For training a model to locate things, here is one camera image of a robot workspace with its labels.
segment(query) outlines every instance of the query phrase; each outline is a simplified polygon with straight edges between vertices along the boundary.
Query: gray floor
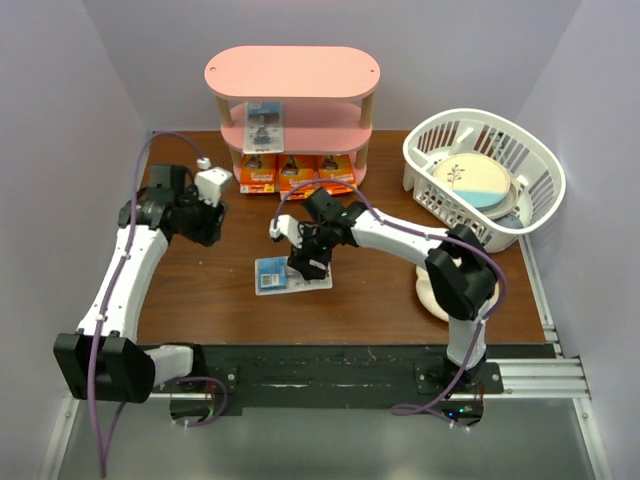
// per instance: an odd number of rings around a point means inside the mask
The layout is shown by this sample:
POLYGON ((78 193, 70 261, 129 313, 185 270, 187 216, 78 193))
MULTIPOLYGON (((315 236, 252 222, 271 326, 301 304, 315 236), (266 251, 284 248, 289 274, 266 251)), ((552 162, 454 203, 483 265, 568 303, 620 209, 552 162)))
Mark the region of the gray floor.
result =
MULTIPOLYGON (((593 479, 570 400, 492 400, 470 434, 443 421, 386 411, 247 409, 190 429, 168 401, 128 405, 109 458, 110 480, 593 479)), ((106 430, 113 405, 100 407, 106 430)), ((99 478, 86 403, 60 480, 99 478)))

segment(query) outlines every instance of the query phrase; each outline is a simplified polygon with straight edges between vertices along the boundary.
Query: lower shelf tier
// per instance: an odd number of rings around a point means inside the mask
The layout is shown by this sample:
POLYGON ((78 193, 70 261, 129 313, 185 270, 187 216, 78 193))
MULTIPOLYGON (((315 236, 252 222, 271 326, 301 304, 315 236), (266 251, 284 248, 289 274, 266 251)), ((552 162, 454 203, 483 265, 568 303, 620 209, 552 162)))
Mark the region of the lower shelf tier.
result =
MULTIPOLYGON (((220 128, 224 140, 242 151, 245 103, 231 109, 233 125, 220 128)), ((362 148, 371 127, 360 128, 360 107, 350 103, 292 102, 282 106, 284 150, 299 154, 341 154, 362 148)))
MULTIPOLYGON (((367 166, 365 165, 364 168, 357 168, 355 165, 356 162, 356 154, 355 152, 352 152, 349 154, 349 158, 351 160, 351 164, 353 165, 353 173, 356 176, 356 184, 359 186, 362 181, 364 180, 365 175, 367 174, 367 166)), ((236 176, 236 180, 238 180, 238 182, 240 181, 240 172, 242 171, 241 167, 236 167, 235 165, 233 166, 233 174, 236 176)), ((278 185, 278 176, 276 175, 276 192, 279 192, 279 185, 278 185)), ((247 195, 269 195, 268 193, 256 193, 256 194, 247 194, 247 195)))

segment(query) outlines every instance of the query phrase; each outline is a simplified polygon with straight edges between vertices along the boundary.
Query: orange package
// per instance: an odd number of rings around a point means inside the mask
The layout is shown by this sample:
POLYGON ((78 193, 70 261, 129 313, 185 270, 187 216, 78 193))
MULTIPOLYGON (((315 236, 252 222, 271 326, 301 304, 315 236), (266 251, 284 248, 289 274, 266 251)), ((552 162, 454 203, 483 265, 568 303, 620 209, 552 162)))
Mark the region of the orange package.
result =
MULTIPOLYGON (((320 178, 335 178, 356 186, 356 176, 353 173, 349 155, 318 155, 316 161, 320 178)), ((351 192, 349 187, 337 183, 322 183, 320 185, 331 195, 351 192)))
POLYGON ((276 191, 275 154, 245 155, 240 172, 240 193, 273 193, 276 191))
MULTIPOLYGON (((315 158, 313 155, 278 155, 278 180, 280 182, 280 198, 301 183, 316 178, 315 158)), ((317 185, 309 185, 297 190, 289 200, 307 198, 313 193, 317 185)))

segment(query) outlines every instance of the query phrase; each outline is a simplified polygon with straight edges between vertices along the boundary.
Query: two-tier shelf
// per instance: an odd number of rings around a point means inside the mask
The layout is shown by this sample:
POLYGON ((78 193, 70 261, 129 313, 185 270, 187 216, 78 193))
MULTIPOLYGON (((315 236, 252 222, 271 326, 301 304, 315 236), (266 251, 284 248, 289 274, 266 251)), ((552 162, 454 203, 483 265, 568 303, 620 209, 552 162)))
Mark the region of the two-tier shelf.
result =
POLYGON ((350 47, 235 47, 213 57, 204 76, 216 94, 237 178, 249 101, 283 103, 285 153, 349 154, 358 184, 364 178, 380 80, 369 54, 350 47))

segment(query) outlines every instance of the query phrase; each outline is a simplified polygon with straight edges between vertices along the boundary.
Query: barcode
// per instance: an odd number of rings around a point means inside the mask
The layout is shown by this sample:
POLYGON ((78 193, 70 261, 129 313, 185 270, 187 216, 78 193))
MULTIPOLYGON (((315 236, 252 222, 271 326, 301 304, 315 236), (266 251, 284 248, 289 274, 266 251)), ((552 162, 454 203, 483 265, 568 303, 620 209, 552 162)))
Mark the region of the barcode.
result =
POLYGON ((280 277, 277 273, 265 273, 260 275, 260 285, 262 287, 277 287, 280 285, 280 277))

